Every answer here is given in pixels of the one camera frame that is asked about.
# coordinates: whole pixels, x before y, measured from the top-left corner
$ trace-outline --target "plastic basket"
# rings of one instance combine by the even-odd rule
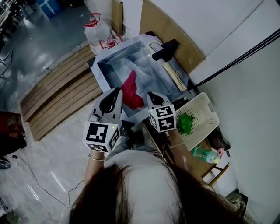
[[[200,93],[176,111],[176,122],[184,113],[194,117],[191,133],[181,135],[189,151],[219,125],[218,115],[210,110],[209,103],[211,101],[206,93]]]

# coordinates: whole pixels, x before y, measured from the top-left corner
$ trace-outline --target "green bottle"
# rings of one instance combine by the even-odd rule
[[[192,150],[192,155],[208,163],[218,163],[220,160],[217,153],[200,147],[195,147]]]

